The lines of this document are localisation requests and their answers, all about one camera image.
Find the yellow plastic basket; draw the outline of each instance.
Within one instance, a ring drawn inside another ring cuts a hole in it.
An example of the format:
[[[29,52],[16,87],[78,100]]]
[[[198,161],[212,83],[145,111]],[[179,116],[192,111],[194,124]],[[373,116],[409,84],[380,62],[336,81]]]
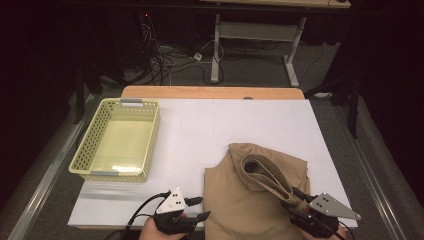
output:
[[[87,180],[145,182],[159,122],[156,101],[104,99],[69,171]]]

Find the metal rail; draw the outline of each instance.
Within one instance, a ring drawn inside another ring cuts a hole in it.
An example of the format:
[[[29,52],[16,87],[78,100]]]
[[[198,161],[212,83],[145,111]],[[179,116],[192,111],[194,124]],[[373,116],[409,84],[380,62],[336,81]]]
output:
[[[346,117],[344,116],[343,110],[339,107],[335,108],[336,116],[339,118],[340,122],[344,122]],[[377,177],[374,174],[373,169],[368,164],[368,160],[361,149],[361,146],[358,143],[358,140],[353,138],[350,134],[349,128],[346,124],[343,125],[343,130],[345,131],[348,139],[350,140],[353,149],[358,156],[358,166],[361,170],[361,173],[364,177],[364,182],[366,183],[368,189],[370,190],[371,196],[375,202],[375,205],[380,212],[381,218],[386,225],[386,228],[389,232],[389,235],[394,240],[404,240],[407,239],[402,228],[399,225],[399,222],[395,216],[392,205],[388,200],[386,194],[384,193]]]

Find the beige cloth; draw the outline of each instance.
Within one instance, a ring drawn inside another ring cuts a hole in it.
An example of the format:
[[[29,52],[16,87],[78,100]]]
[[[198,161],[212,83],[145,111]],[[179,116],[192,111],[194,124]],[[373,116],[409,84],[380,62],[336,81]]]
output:
[[[253,173],[245,171],[249,162],[255,163]],[[299,201],[291,186],[310,192],[306,172],[306,161],[293,156],[250,143],[230,144],[224,159],[205,170],[203,204],[211,211],[206,240],[302,239],[280,199]]]

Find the wooden table edge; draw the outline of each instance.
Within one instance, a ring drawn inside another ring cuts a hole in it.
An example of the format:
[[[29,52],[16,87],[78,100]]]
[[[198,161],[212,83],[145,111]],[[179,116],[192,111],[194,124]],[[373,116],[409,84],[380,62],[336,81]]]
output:
[[[128,86],[121,98],[193,98],[193,99],[305,99],[297,88]]]

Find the basket handle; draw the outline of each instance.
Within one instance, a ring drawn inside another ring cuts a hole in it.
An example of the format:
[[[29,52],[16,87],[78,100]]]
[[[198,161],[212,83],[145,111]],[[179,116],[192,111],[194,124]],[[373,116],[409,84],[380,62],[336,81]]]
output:
[[[141,98],[121,98],[121,104],[126,107],[142,107],[143,100]]]
[[[104,171],[91,171],[90,175],[95,176],[118,176],[119,172],[104,172]]]

